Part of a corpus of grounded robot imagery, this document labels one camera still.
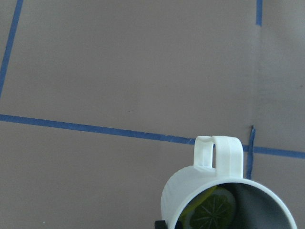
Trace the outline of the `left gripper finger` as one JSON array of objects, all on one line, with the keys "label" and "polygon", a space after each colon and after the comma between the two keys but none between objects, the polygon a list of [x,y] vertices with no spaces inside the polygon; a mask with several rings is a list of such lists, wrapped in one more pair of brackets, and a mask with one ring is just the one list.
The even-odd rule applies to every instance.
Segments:
[{"label": "left gripper finger", "polygon": [[167,229],[167,224],[165,220],[157,220],[154,222],[155,229]]}]

